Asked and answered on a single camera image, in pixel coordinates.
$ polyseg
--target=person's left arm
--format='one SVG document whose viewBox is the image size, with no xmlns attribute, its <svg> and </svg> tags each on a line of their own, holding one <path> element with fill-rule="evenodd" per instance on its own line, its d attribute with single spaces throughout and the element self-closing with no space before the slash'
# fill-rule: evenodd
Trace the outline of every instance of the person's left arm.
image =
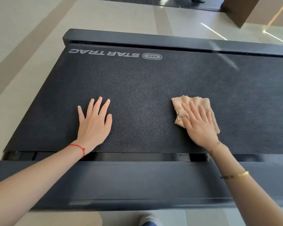
<svg viewBox="0 0 283 226">
<path fill-rule="evenodd" d="M 78 106 L 80 127 L 72 144 L 85 148 L 85 154 L 101 144 L 111 129 L 111 114 L 105 122 L 110 100 L 100 110 L 101 102 L 101 97 L 95 104 L 91 99 L 86 118 Z M 68 146 L 0 182 L 0 226 L 18 222 L 82 156 L 82 149 Z"/>
</svg>

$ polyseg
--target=foot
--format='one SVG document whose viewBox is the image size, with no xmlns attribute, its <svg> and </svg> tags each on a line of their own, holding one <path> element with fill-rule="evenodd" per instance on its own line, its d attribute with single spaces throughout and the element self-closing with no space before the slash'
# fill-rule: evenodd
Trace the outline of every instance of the foot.
<svg viewBox="0 0 283 226">
<path fill-rule="evenodd" d="M 163 226 L 153 214 L 144 215 L 139 221 L 139 226 Z"/>
</svg>

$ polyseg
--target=person's right arm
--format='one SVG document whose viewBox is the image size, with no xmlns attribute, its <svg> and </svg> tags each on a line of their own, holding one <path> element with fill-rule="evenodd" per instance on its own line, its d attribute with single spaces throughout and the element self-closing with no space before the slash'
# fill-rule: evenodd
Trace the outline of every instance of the person's right arm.
<svg viewBox="0 0 283 226">
<path fill-rule="evenodd" d="M 197 111 L 193 102 L 190 108 L 183 104 L 189 118 L 183 117 L 190 138 L 204 147 L 212 156 L 223 176 L 238 175 L 245 169 L 234 158 L 230 150 L 220 143 L 214 130 L 211 113 L 202 106 Z M 250 176 L 225 180 L 237 208 L 247 226 L 283 226 L 283 211 L 272 198 Z"/>
</svg>

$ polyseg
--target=treadmill belt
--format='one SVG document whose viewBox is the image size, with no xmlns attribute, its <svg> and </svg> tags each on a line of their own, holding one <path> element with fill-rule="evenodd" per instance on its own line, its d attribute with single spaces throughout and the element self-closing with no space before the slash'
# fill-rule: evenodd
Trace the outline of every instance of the treadmill belt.
<svg viewBox="0 0 283 226">
<path fill-rule="evenodd" d="M 67 45 L 4 151 L 63 149 L 77 106 L 102 96 L 113 124 L 95 151 L 203 152 L 174 124 L 181 95 L 210 99 L 233 153 L 283 154 L 283 57 L 81 44 Z"/>
</svg>

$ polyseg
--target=beige cloth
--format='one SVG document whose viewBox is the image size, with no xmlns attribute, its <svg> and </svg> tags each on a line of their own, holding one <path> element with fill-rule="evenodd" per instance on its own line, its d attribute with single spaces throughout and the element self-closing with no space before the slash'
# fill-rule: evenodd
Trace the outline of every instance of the beige cloth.
<svg viewBox="0 0 283 226">
<path fill-rule="evenodd" d="M 199 112 L 199 108 L 198 108 L 199 105 L 203 106 L 205 113 L 207 113 L 208 111 L 211 111 L 211 116 L 212 116 L 212 122 L 213 122 L 213 125 L 214 125 L 214 129 L 215 129 L 217 134 L 220 133 L 220 129 L 219 129 L 219 127 L 217 125 L 217 122 L 216 122 L 215 114 L 214 114 L 214 112 L 213 112 L 213 110 L 211 108 L 210 99 L 208 99 L 208 98 L 200 98 L 200 97 L 190 98 L 188 96 L 181 96 L 181 97 L 178 97 L 178 98 L 172 98 L 171 101 L 173 103 L 173 106 L 174 106 L 176 114 L 177 114 L 177 117 L 176 117 L 176 120 L 175 120 L 175 124 L 185 128 L 185 126 L 183 124 L 183 121 L 182 121 L 182 117 L 186 116 L 186 117 L 189 118 L 189 115 L 183 109 L 182 103 L 184 102 L 190 108 L 190 101 L 193 101 L 195 106 L 196 106 L 196 108 L 197 108 L 197 110 L 198 110 L 198 112 Z"/>
</svg>

